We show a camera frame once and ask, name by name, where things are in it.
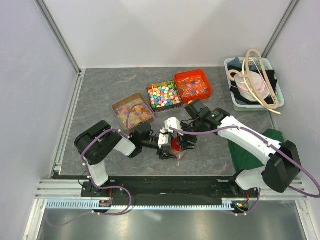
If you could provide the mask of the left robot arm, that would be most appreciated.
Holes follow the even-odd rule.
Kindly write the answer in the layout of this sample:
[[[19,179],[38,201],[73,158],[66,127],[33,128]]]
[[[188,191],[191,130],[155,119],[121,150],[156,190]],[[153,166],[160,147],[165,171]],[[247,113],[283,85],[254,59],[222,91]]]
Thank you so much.
[[[125,136],[120,130],[102,120],[81,133],[74,141],[92,183],[92,191],[99,197],[110,191],[104,160],[112,151],[117,151],[128,158],[138,156],[143,148],[156,150],[161,160],[176,159],[171,150],[172,135],[160,133],[153,135],[150,123],[140,123],[134,132]]]

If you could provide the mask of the brown tin of popsicle candies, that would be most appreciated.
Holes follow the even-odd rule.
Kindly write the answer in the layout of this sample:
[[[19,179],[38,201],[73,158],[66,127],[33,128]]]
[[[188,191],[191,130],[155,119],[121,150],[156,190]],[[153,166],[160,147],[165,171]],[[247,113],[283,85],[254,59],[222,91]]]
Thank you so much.
[[[152,123],[154,118],[147,108],[151,109],[146,99],[139,92],[114,103],[112,110],[123,130],[130,132],[140,123]]]

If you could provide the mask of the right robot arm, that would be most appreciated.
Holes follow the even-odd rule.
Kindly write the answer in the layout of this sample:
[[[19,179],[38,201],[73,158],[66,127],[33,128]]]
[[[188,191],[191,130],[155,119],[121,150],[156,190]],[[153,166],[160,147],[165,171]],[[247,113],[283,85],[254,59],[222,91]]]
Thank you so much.
[[[182,141],[195,142],[197,135],[205,132],[225,138],[256,157],[262,166],[250,170],[240,170],[229,184],[229,191],[235,197],[247,190],[268,187],[283,193],[300,173],[300,157],[297,146],[287,140],[266,137],[244,124],[221,108],[210,110],[201,100],[196,99],[185,107],[192,119],[191,123],[181,124]]]

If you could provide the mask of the red jar lid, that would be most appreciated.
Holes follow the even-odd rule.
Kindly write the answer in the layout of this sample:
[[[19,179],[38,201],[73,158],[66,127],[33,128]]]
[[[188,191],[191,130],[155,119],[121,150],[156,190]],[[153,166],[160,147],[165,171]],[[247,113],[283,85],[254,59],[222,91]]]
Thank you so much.
[[[181,150],[181,146],[178,144],[178,140],[179,138],[175,137],[171,141],[171,148],[176,152],[179,152]]]

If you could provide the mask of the clear glass jar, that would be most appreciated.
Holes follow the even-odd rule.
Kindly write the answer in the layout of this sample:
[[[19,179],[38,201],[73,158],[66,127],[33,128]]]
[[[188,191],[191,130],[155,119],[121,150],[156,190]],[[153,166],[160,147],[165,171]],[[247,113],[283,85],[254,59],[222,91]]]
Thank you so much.
[[[186,154],[186,151],[177,151],[175,149],[173,149],[172,147],[170,148],[171,153],[176,157],[177,159],[177,166],[180,166],[181,160],[183,159],[183,157]]]

